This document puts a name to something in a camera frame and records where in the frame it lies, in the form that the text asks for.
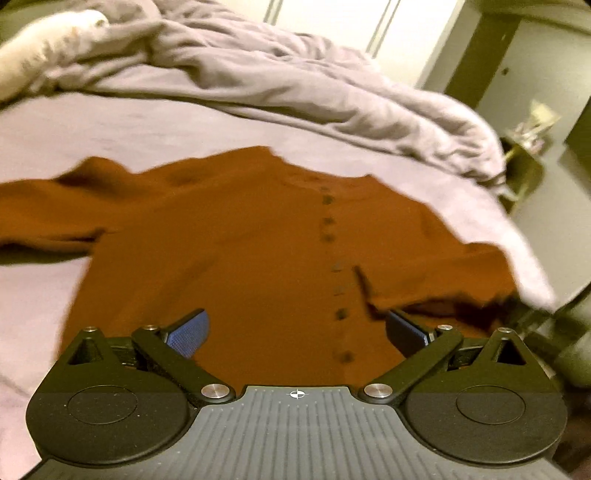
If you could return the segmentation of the rust brown knit cardigan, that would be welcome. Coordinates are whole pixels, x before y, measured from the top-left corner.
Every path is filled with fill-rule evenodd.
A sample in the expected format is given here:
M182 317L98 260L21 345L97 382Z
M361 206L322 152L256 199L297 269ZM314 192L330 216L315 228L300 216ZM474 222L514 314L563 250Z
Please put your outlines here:
M235 388L360 388L401 360L392 309L474 318L516 284L503 252L457 239L372 176L339 178L263 147L131 173L92 157L1 187L1 241L91 258L66 320L125 336L195 309L197 363Z

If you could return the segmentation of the yellow side table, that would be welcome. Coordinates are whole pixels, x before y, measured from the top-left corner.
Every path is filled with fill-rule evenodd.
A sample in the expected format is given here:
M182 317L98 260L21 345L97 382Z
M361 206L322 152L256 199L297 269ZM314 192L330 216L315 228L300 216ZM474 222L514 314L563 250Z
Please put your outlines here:
M506 134L501 137L501 144L505 154L506 181L499 199L510 211L541 185L545 165L531 141Z

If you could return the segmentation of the wrapped flower bouquet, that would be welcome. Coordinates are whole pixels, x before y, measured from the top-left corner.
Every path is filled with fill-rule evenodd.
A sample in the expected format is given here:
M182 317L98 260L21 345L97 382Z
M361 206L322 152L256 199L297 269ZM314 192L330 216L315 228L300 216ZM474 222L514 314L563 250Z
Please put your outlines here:
M513 134L524 149L530 153L539 153L544 147L548 132L560 118L561 115L550 106L532 99L527 119L514 128Z

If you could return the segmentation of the lilac fleece bed sheet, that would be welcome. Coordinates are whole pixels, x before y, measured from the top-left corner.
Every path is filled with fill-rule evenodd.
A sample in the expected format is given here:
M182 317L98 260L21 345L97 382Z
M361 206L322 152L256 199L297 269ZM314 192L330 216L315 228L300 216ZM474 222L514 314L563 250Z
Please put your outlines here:
M409 157L356 147L280 124L172 100L64 93L18 101L1 112L1 177L51 178L89 156L132 171L263 145L290 163L332 175L374 175L428 204L467 242L494 243L512 263L521 295L550 309L555 293L526 238L487 189ZM38 463L26 405L53 363L64 317L86 260L1 256L1 475Z

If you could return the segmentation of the crumpled lilac duvet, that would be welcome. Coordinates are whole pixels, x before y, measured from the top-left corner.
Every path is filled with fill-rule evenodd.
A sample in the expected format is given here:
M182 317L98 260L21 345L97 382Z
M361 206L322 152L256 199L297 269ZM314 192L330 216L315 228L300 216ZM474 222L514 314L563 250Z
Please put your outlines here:
M396 83L365 54L240 17L215 1L95 1L83 33L30 94L86 91L204 103L236 116L411 156L487 187L505 180L500 141L475 111Z

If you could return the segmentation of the white wardrobe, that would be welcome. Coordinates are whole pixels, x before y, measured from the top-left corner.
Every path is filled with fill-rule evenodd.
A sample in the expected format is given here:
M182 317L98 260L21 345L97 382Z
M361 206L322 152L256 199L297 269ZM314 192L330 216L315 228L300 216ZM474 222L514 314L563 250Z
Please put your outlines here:
M465 3L457 0L223 0L239 15L320 35L377 61L392 80L423 87Z

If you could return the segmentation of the long white plush toy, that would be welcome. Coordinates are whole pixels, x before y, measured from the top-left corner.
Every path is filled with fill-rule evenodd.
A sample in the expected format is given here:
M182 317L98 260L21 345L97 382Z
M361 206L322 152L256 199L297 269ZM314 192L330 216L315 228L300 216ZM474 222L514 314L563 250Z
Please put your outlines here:
M64 11L29 23L1 44L1 102L22 92L59 54L109 25L97 10Z

